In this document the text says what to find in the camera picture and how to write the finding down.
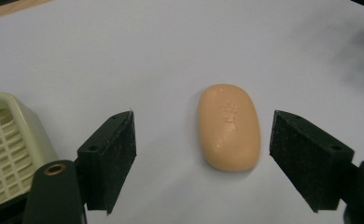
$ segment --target orange oval object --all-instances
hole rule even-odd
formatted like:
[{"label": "orange oval object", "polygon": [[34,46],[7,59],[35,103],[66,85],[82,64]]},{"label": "orange oval object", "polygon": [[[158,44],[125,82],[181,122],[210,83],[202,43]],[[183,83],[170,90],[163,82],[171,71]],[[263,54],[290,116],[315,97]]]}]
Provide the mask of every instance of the orange oval object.
[{"label": "orange oval object", "polygon": [[217,84],[203,92],[199,134],[205,159],[219,170],[245,171],[258,162],[258,116],[249,95],[237,86]]}]

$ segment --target beige basket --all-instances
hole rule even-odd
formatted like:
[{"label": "beige basket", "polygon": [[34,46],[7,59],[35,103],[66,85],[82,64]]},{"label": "beige basket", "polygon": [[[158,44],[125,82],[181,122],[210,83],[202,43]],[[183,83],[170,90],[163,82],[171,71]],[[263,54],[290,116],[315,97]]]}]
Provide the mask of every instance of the beige basket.
[{"label": "beige basket", "polygon": [[27,192],[36,169],[57,160],[39,118],[0,93],[0,203]]}]

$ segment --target soap bar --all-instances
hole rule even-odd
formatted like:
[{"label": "soap bar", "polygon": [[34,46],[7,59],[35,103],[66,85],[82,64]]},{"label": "soap bar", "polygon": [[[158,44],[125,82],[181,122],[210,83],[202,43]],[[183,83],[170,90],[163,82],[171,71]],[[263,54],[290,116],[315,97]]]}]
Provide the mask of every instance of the soap bar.
[{"label": "soap bar", "polygon": [[199,135],[205,159],[219,170],[245,171],[258,162],[258,116],[249,95],[237,86],[217,84],[203,92]]}]

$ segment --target wooden edge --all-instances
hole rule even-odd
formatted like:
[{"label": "wooden edge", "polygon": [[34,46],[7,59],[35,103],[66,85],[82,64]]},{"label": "wooden edge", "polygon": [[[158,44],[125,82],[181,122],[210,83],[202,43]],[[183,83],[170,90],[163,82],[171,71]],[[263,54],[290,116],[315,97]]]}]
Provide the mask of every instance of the wooden edge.
[{"label": "wooden edge", "polygon": [[11,14],[16,11],[26,9],[28,7],[35,7],[43,3],[47,3],[49,1],[51,0],[19,0],[17,2],[9,3],[0,6],[0,17],[5,16],[7,14]]}]

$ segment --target white table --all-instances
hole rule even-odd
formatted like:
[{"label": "white table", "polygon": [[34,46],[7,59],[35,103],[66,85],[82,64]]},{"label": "white table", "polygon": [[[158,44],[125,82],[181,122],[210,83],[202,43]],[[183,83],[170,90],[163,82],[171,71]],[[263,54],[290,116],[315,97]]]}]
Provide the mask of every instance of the white table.
[{"label": "white table", "polygon": [[[206,87],[244,88],[262,151],[250,173],[203,160]],[[41,118],[61,159],[110,116],[135,113],[137,154],[114,212],[91,224],[343,223],[315,214],[269,156],[275,109],[301,115],[364,160],[364,7],[319,1],[52,1],[0,18],[0,91]]]}]

